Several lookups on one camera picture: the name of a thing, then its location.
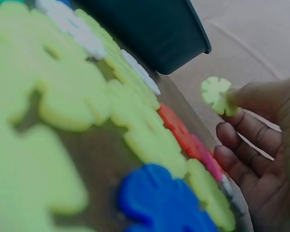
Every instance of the dark green container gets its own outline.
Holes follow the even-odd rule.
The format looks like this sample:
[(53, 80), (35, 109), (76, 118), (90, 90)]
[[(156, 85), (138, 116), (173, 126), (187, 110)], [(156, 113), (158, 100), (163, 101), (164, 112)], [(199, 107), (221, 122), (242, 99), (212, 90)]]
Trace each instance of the dark green container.
[(170, 74), (211, 45), (189, 0), (78, 0), (146, 65)]

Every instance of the green foam flower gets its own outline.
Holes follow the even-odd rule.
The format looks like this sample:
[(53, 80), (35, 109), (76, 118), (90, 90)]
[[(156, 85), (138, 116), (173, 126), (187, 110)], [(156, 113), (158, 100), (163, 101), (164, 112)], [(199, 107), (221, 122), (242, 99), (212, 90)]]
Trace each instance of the green foam flower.
[(216, 76), (207, 78), (201, 84), (203, 101), (212, 105), (212, 109), (219, 115), (234, 116), (237, 113), (238, 107), (231, 105), (225, 97), (230, 86), (230, 81)]

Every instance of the finger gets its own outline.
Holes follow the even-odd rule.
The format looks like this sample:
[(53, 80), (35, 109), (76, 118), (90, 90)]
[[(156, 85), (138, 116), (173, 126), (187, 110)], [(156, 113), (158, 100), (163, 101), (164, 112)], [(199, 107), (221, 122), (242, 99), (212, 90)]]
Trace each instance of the finger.
[(239, 158), (225, 146), (220, 145), (215, 147), (214, 157), (222, 169), (226, 171), (238, 187), (240, 187), (244, 197), (247, 197), (250, 190), (259, 180), (256, 174), (245, 166)]
[(271, 160), (247, 144), (230, 123), (217, 125), (217, 137), (221, 143), (232, 150), (243, 164), (261, 177), (271, 164)]
[(227, 93), (228, 100), (241, 108), (278, 123), (279, 109), (290, 98), (290, 79), (273, 82), (251, 82)]
[(253, 145), (273, 158), (276, 157), (278, 152), (282, 151), (281, 133), (268, 127), (244, 110), (240, 110), (233, 117), (223, 116), (222, 118)]

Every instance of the hand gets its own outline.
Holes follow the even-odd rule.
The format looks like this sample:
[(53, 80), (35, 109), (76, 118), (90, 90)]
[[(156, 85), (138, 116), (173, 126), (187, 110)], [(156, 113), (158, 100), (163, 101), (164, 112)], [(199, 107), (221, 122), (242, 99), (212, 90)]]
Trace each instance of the hand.
[(223, 145), (215, 148), (214, 156), (240, 187), (255, 232), (290, 232), (290, 79), (251, 83), (230, 91), (227, 98), (279, 125), (282, 132), (240, 110), (233, 117), (223, 116), (225, 122), (217, 125)]

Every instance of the blue foam flower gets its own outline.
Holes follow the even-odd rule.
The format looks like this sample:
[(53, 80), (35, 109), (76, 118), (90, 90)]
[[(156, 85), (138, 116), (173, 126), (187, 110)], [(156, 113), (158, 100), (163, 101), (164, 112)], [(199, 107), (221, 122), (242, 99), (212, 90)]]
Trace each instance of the blue foam flower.
[(148, 164), (130, 173), (119, 192), (119, 207), (140, 224), (126, 232), (218, 232), (189, 186), (163, 167)]

